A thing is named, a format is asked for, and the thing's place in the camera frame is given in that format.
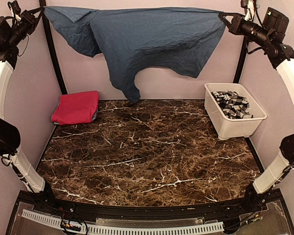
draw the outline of brown marble table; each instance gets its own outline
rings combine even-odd
[[[242,197],[260,173],[244,138],[220,141],[201,100],[101,101],[59,126],[38,172],[57,198],[179,206]]]

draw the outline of red towel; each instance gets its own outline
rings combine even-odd
[[[60,125],[90,123],[98,109],[98,101],[97,91],[62,95],[51,121]]]

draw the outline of lavender wall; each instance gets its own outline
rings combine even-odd
[[[48,5],[93,9],[125,9],[152,7],[198,7],[221,11],[242,12],[237,0],[48,0]],[[54,32],[54,40],[68,92],[98,90],[101,99],[124,99],[112,87],[103,55],[89,58],[71,49]],[[137,74],[135,83],[142,99],[203,99],[207,82],[232,82],[242,44],[241,37],[225,34],[198,79],[180,76],[170,69],[148,68]]]
[[[285,44],[294,48],[294,0],[259,0],[263,19],[267,8],[273,7],[290,18]],[[267,167],[275,158],[282,139],[294,133],[294,108],[287,89],[262,52],[247,57],[241,84],[256,98],[268,114],[251,140]],[[294,171],[280,185],[294,223]]]
[[[39,7],[38,1],[19,0],[20,7],[30,10]],[[0,1],[0,16],[10,15],[7,1]],[[22,52],[26,42],[19,46]],[[36,166],[54,125],[50,116],[54,111],[60,91],[53,72],[49,51],[40,23],[30,36],[24,56],[18,58],[7,90],[5,118],[17,126],[25,154]],[[5,230],[14,202],[23,184],[9,167],[0,162],[0,235]]]

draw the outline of white plastic bin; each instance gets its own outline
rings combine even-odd
[[[251,136],[267,114],[240,84],[235,83],[206,83],[205,109],[211,119],[220,140],[227,140],[233,137]],[[237,92],[239,96],[246,97],[249,102],[249,112],[253,118],[229,119],[226,117],[217,104],[211,92]]]

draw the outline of gray fabric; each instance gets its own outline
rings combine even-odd
[[[74,50],[90,57],[104,54],[112,85],[131,102],[140,98],[134,79],[145,68],[166,67],[180,75],[199,76],[225,29],[218,13],[177,7],[45,10]]]

